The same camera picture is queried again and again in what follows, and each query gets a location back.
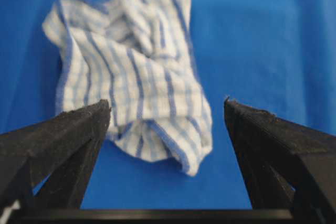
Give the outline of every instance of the blue striped towel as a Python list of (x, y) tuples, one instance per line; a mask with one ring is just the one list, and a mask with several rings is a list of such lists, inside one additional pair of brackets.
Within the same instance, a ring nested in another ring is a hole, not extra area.
[(58, 0), (43, 23), (63, 62), (56, 112), (107, 99), (107, 138), (131, 156), (174, 157), (194, 176), (211, 110), (189, 34), (191, 0)]

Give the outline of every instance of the cloth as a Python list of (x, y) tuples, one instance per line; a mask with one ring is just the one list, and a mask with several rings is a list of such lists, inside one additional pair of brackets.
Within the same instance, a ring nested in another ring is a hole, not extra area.
[(212, 119), (189, 34), (191, 0), (58, 0), (43, 29), (63, 68), (56, 110), (107, 99), (107, 138), (131, 156), (174, 157), (194, 176)]

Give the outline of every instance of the blue surface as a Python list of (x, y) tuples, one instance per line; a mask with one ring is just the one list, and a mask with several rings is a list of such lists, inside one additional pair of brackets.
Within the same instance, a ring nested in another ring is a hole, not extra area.
[[(41, 30), (55, 0), (1, 0), (0, 132), (51, 118), (61, 63)], [(213, 113), (214, 151), (190, 178), (112, 143), (100, 152), (83, 208), (249, 208), (223, 123), (227, 95), (336, 134), (333, 0), (193, 0), (191, 34)]]

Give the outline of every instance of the crumpled fabric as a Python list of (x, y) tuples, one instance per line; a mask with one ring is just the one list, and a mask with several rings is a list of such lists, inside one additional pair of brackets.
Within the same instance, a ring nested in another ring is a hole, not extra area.
[(59, 47), (56, 110), (107, 99), (107, 138), (194, 176), (212, 150), (212, 118), (189, 34), (191, 0), (58, 0), (43, 23)]

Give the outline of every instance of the dish towel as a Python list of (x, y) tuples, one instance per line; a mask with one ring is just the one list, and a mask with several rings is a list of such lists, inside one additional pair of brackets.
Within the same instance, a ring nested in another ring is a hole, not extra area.
[(189, 34), (191, 0), (58, 0), (43, 23), (63, 62), (56, 113), (107, 99), (107, 138), (194, 176), (212, 150), (211, 110)]

